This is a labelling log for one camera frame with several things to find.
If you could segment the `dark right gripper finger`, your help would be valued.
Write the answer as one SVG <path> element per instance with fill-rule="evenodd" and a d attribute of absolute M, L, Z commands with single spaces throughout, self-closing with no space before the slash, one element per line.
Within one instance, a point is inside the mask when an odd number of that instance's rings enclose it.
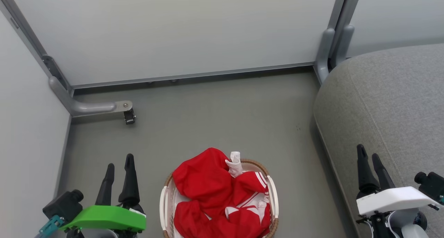
<path fill-rule="evenodd" d="M 368 163 L 368 155 L 362 144 L 357 145 L 357 172 L 359 192 L 357 198 L 362 198 L 380 191 L 379 183 L 374 178 Z"/>
<path fill-rule="evenodd" d="M 381 191 L 396 188 L 392 178 L 388 174 L 387 169 L 384 167 L 378 154 L 372 155 L 372 162 L 373 168 L 376 172 L 376 175 L 378 176 Z"/>

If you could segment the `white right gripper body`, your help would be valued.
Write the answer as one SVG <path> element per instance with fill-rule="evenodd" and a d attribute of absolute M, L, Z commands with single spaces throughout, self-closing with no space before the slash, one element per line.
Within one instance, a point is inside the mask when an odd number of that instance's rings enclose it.
<path fill-rule="evenodd" d="M 375 212 L 385 213 L 431 205 L 440 209 L 441 204 L 412 186 L 390 188 L 356 200 L 361 216 L 372 216 Z"/>

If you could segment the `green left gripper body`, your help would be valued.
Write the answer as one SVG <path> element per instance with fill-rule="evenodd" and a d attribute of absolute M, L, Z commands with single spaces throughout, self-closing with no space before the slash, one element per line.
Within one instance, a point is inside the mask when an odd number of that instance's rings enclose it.
<path fill-rule="evenodd" d="M 139 232 L 146 230 L 146 216 L 116 205 L 92 205 L 59 230 L 73 228 Z"/>

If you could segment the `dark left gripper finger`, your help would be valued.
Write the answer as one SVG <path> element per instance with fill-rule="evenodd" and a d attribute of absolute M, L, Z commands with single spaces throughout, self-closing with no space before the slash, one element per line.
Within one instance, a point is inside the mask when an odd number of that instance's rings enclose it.
<path fill-rule="evenodd" d="M 126 174 L 122 192 L 118 197 L 118 202 L 125 209 L 143 211 L 143 208 L 139 204 L 140 195 L 133 154 L 127 154 L 124 170 Z"/>
<path fill-rule="evenodd" d="M 95 205 L 111 205 L 112 185 L 114 183 L 114 164 L 108 164 L 105 177 L 101 183 Z"/>

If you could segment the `red white-striped jacket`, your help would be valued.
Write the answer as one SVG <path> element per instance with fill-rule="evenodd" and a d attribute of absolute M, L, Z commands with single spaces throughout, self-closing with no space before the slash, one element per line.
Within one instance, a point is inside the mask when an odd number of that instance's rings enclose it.
<path fill-rule="evenodd" d="M 172 173 L 179 194 L 189 199 L 173 216 L 183 238 L 259 238 L 270 231 L 265 175 L 243 169 L 233 178 L 225 160 L 230 157 L 211 147 Z"/>

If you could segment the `small white sock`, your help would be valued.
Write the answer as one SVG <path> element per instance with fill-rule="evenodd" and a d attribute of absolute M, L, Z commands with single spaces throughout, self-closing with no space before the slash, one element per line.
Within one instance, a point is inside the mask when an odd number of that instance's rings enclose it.
<path fill-rule="evenodd" d="M 229 173 L 233 178 L 236 178 L 243 173 L 240 152 L 231 152 L 230 160 L 225 160 L 225 163 L 227 164 Z"/>

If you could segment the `grey fabric sofa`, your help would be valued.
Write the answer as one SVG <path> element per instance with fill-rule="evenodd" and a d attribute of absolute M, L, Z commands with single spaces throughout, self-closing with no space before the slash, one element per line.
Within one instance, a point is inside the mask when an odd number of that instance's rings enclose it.
<path fill-rule="evenodd" d="M 418 172 L 444 177 L 444 43 L 380 50 L 336 66 L 319 89 L 314 119 L 352 225 L 358 225 L 357 145 L 376 153 L 398 187 Z"/>

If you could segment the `grey partition foot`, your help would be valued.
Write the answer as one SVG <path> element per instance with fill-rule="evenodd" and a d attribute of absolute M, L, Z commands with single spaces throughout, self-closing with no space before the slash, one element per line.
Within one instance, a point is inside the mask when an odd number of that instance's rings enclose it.
<path fill-rule="evenodd" d="M 73 117 L 126 112 L 132 110 L 133 108 L 132 101 L 127 100 L 99 103 L 85 103 L 77 101 L 73 99 L 70 94 L 68 94 L 68 91 L 65 90 L 59 80 L 54 76 L 49 77 L 49 87 Z"/>

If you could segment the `white laundry basket brown rim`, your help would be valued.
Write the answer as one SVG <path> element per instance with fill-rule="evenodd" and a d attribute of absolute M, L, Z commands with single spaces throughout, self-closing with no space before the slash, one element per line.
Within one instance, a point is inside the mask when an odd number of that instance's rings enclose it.
<path fill-rule="evenodd" d="M 240 159 L 244 171 L 262 172 L 268 186 L 269 201 L 271 205 L 271 224 L 269 232 L 259 238 L 274 238 L 279 226 L 279 197 L 268 170 L 260 162 L 251 159 Z M 188 201 L 187 197 L 179 194 L 173 181 L 172 173 L 166 178 L 163 189 L 160 194 L 160 224 L 162 227 L 162 238 L 183 238 L 176 230 L 173 224 L 173 216 L 176 206 L 180 202 Z"/>

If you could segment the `grey partition bottom rail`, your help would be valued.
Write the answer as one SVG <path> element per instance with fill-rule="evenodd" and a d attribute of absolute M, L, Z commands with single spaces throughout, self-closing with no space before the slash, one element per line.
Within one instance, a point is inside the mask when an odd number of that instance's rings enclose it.
<path fill-rule="evenodd" d="M 174 75 L 174 76 L 163 76 L 163 77 L 157 77 L 157 78 L 117 80 L 117 81 L 106 82 L 106 83 L 90 83 L 90 84 L 74 85 L 71 87 L 74 90 L 80 90 L 80 89 L 90 89 L 90 88 L 99 88 L 99 87 L 107 87 L 107 86 L 122 86 L 122 85 L 139 84 L 139 83 L 153 83 L 153 82 L 158 82 L 158 81 L 163 81 L 163 80 L 201 78 L 201 77 L 208 77 L 208 76 L 233 75 L 233 74 L 242 74 L 242 73 L 250 73 L 250 72 L 289 69 L 289 68 L 297 68 L 297 67 L 302 67 L 302 66 L 313 66 L 314 64 L 315 64 L 315 62 L 311 61 L 311 62 L 303 62 L 303 63 L 295 63 L 295 64 L 287 64 L 287 65 L 264 66 L 264 67 L 257 67 L 257 68 L 233 69 L 233 70 L 226 70 L 226 71 L 195 73 L 195 74 L 189 74 L 189 75 Z"/>

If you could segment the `grey double partition post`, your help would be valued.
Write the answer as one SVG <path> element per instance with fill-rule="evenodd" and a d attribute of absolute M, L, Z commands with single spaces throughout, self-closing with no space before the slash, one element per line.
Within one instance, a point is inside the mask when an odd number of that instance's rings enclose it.
<path fill-rule="evenodd" d="M 322 84 L 335 68 L 346 60 L 355 27 L 351 24 L 359 0 L 335 0 L 327 29 L 318 48 L 314 71 Z"/>

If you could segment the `grey partition post dark bracket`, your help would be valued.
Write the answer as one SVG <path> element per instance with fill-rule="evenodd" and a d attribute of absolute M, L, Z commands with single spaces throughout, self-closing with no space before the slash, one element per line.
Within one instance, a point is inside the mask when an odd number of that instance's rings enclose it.
<path fill-rule="evenodd" d="M 36 52 L 38 60 L 40 60 L 46 66 L 45 70 L 48 71 L 48 76 L 54 76 L 55 78 L 57 78 L 63 88 L 70 95 L 73 94 L 73 88 L 68 83 L 68 80 L 61 72 L 57 63 L 54 61 L 54 58 L 47 54 L 45 48 L 38 40 L 38 37 L 35 35 L 34 31 L 25 19 L 23 13 L 20 11 L 16 2 L 14 0 L 0 1 L 5 6 L 7 12 L 10 14 L 13 26 L 15 26 L 21 33 L 23 33 L 25 40 L 27 40 L 31 46 L 31 50 Z"/>

